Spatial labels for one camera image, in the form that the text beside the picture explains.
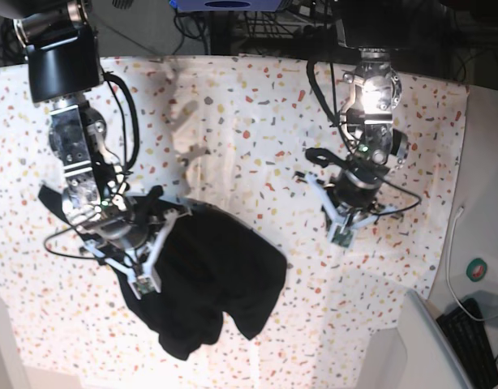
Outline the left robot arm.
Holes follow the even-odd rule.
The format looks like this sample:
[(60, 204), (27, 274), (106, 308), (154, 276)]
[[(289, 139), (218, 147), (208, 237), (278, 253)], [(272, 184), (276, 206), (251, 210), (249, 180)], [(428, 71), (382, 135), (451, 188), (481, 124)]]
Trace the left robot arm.
[(391, 53), (407, 45), (409, 27), (406, 11), (400, 1), (336, 1), (325, 5), (326, 13), (335, 19), (328, 38), (346, 49), (360, 53), (360, 61), (343, 75), (349, 87), (344, 105), (328, 103), (316, 79), (318, 57), (308, 59), (307, 79), (322, 111), (337, 130), (347, 150), (341, 158), (323, 148), (306, 150), (305, 157), (321, 167), (336, 165), (341, 176), (324, 191), (335, 207), (349, 208), (349, 213), (363, 212), (373, 216), (394, 216), (407, 208), (388, 208), (376, 199), (383, 186), (389, 186), (414, 198), (409, 209), (422, 199), (418, 194), (391, 183), (387, 176), (401, 168), (409, 152), (406, 134), (393, 126), (393, 111), (401, 100), (402, 86), (392, 68)]

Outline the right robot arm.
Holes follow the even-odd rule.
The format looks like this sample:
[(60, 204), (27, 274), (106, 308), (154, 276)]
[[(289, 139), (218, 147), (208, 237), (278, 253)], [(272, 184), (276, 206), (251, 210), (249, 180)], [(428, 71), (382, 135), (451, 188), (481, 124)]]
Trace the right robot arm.
[[(105, 72), (86, 1), (9, 1), (6, 17), (24, 48), (32, 101), (50, 102), (49, 145), (66, 186), (44, 187), (41, 202), (68, 225), (119, 250), (159, 250), (172, 228), (154, 212), (156, 186), (142, 199), (127, 195), (127, 177), (140, 151), (135, 102), (124, 81)], [(86, 99), (106, 83), (119, 88), (131, 114), (133, 145), (118, 157), (106, 144), (107, 125)]]

